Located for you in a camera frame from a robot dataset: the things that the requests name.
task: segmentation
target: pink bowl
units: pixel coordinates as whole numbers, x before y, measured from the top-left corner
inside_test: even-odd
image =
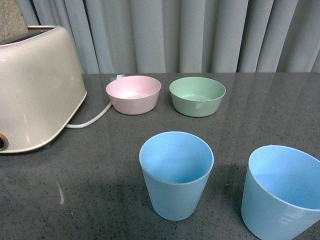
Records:
[[[138,115],[157,104],[161,83],[149,76],[126,76],[106,86],[113,107],[122,114]]]

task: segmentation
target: countertop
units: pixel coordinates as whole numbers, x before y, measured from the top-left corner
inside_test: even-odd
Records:
[[[162,84],[152,111],[124,115],[111,107],[86,128],[65,128],[49,147],[0,155],[0,239],[253,240],[240,212],[250,154],[284,145],[320,159],[320,73],[143,75]],[[83,75],[87,97],[71,123],[104,109],[115,76]],[[175,110],[169,85],[187,76],[224,84],[216,113],[194,118]],[[139,164],[143,143],[168,131],[202,138],[215,158],[195,212],[181,221],[154,211]],[[320,221],[296,239],[320,240]]]

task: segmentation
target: green bowl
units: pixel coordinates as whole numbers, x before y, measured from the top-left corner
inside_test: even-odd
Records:
[[[226,94],[220,82],[198,76],[175,80],[169,87],[173,106],[189,117],[206,117],[215,113]]]

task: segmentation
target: gray curtain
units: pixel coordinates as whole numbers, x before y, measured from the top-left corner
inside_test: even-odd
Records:
[[[319,0],[17,0],[83,73],[320,72]]]

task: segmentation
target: cream toaster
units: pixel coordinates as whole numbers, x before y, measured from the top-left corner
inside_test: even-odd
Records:
[[[52,141],[87,95],[68,32],[60,26],[28,29],[0,42],[0,154]]]

